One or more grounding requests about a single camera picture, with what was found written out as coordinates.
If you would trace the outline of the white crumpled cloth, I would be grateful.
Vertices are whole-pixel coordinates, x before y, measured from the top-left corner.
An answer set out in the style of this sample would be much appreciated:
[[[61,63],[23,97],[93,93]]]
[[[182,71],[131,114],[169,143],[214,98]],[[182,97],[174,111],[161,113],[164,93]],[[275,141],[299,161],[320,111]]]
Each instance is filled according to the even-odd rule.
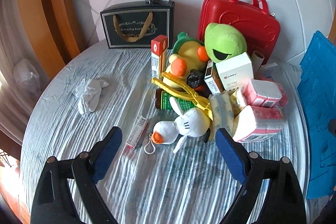
[[[102,79],[82,79],[76,88],[77,107],[81,115],[90,114],[98,106],[101,91],[109,84]]]

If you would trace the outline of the yellow plastic clamp scoop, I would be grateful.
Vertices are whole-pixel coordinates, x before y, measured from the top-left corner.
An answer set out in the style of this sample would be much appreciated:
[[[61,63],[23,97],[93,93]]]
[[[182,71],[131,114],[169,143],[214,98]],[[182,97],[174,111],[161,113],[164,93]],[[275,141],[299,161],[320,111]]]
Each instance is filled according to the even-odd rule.
[[[179,88],[183,89],[183,92],[170,87],[157,77],[152,78],[151,82],[175,98],[191,101],[195,107],[201,109],[202,112],[204,112],[211,120],[214,119],[212,107],[208,98],[200,96],[194,89],[189,87],[187,83],[183,82],[178,77],[175,77],[170,73],[162,72],[161,76],[170,80],[174,84],[177,84]]]

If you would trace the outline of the black gift bag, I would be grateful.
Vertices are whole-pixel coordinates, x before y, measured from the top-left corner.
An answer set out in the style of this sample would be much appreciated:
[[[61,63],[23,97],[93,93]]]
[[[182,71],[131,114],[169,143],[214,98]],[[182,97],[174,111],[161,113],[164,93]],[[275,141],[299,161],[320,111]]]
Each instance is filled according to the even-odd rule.
[[[143,0],[112,5],[100,12],[108,48],[148,48],[159,35],[174,45],[174,10],[171,0]]]

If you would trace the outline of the white keychain loop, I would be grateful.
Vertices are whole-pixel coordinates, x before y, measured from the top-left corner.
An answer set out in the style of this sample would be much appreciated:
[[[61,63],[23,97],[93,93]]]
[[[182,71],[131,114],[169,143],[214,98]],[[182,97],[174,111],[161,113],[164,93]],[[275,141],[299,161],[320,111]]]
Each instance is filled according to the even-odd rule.
[[[146,143],[146,145],[144,145],[143,147],[143,151],[144,153],[146,153],[147,155],[153,155],[156,151],[156,147],[151,139],[151,136],[153,134],[149,134],[149,138],[148,138],[148,142]]]

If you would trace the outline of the green frog plush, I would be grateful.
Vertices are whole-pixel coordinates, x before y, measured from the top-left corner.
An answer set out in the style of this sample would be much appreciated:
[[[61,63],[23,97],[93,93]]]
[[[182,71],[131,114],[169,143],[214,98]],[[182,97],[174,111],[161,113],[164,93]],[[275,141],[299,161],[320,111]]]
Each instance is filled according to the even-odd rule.
[[[247,51],[243,34],[228,24],[210,23],[205,30],[205,49],[208,57],[219,63]]]

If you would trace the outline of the red white tall carton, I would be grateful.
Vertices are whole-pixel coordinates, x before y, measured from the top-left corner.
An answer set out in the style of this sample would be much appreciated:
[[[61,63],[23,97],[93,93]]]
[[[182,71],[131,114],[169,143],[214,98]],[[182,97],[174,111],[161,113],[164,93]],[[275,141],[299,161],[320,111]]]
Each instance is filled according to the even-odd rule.
[[[168,38],[159,35],[151,41],[151,77],[161,79],[165,70]]]

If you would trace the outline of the blue plastic crate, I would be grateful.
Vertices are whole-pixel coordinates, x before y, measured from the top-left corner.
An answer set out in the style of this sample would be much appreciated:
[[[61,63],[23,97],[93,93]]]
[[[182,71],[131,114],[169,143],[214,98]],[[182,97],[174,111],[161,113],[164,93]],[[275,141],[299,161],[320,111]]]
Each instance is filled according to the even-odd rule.
[[[335,46],[316,31],[300,62],[297,87],[305,114],[310,147],[310,179],[307,198],[331,195],[335,186]]]

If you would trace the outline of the white goose plush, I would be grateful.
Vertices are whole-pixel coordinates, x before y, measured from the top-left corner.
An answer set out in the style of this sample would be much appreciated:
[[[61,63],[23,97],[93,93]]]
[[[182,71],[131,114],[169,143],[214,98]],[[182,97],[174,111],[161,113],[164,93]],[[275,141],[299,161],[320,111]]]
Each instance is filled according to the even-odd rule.
[[[199,138],[206,134],[211,120],[201,109],[193,107],[183,111],[175,97],[169,98],[171,107],[178,115],[174,121],[157,122],[153,128],[151,139],[154,144],[173,144],[179,138],[173,153],[177,153],[187,141],[187,138]]]

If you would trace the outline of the cardboard paper roll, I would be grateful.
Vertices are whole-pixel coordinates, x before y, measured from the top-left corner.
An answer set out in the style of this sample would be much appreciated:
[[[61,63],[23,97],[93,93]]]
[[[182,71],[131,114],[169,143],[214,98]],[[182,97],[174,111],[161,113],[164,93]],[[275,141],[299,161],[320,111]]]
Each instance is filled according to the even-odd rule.
[[[265,57],[261,52],[259,51],[252,52],[251,61],[252,61],[252,68],[254,71],[258,71],[260,69],[264,59]]]

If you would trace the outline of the large pink tissue pack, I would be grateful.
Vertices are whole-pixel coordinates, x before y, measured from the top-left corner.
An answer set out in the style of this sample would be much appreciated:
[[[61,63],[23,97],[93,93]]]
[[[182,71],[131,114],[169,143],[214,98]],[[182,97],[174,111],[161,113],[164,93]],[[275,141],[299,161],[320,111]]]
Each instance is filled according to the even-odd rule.
[[[234,141],[262,141],[280,132],[286,125],[278,109],[246,106],[234,119]]]

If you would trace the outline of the yellow duck plush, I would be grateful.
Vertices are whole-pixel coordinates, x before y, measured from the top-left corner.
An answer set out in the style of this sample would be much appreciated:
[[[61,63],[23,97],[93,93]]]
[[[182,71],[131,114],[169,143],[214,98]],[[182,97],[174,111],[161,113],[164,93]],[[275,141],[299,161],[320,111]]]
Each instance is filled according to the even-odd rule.
[[[204,42],[190,37],[186,32],[180,32],[165,72],[186,82],[191,70],[203,71],[208,60]]]

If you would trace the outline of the white flat box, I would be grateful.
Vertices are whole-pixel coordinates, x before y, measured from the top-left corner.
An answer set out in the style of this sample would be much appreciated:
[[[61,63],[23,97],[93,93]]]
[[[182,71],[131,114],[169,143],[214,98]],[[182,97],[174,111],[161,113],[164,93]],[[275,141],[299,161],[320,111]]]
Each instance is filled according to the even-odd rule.
[[[258,75],[260,77],[264,77],[266,79],[271,78],[272,73],[277,69],[278,64],[277,63],[269,63],[262,65],[258,70]]]

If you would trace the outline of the yellow blue fabric pouch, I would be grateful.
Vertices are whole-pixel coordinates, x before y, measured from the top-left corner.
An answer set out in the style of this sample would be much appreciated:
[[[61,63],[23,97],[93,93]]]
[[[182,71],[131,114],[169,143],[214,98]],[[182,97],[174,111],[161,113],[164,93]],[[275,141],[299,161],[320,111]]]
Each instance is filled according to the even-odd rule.
[[[231,136],[235,134],[235,118],[247,106],[242,90],[238,89],[232,94],[223,92],[210,96],[210,105],[213,112],[213,124],[209,140],[215,140],[215,133],[220,128],[225,128]]]

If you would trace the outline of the black crumpled object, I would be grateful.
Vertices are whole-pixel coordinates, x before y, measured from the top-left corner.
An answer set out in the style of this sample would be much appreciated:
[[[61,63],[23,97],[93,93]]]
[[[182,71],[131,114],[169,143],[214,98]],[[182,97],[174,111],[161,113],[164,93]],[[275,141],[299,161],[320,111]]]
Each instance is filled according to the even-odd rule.
[[[187,76],[186,83],[189,87],[196,90],[205,84],[204,77],[205,74],[202,71],[191,69],[189,75]]]

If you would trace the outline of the white box red logo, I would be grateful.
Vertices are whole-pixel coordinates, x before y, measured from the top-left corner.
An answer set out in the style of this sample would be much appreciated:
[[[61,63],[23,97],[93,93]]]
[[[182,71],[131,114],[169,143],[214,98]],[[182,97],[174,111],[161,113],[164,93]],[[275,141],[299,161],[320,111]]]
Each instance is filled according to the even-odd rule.
[[[215,65],[224,90],[229,93],[243,88],[254,79],[252,61],[246,52]]]

